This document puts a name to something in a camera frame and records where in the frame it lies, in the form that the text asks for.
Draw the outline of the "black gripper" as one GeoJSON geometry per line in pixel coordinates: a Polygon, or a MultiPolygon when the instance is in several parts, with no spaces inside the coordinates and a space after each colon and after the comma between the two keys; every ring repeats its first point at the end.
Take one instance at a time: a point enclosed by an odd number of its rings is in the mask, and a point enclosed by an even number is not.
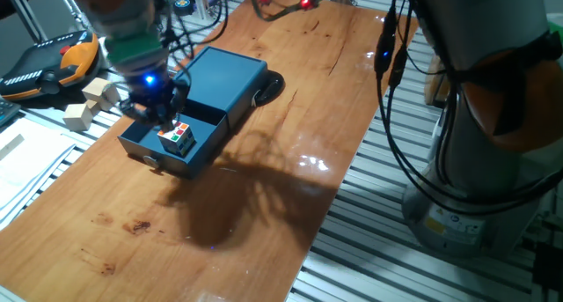
{"type": "Polygon", "coordinates": [[[164,133],[175,129],[183,107],[183,82],[168,75],[165,66],[127,76],[128,98],[119,102],[121,113],[143,124],[162,122],[164,133]]]}

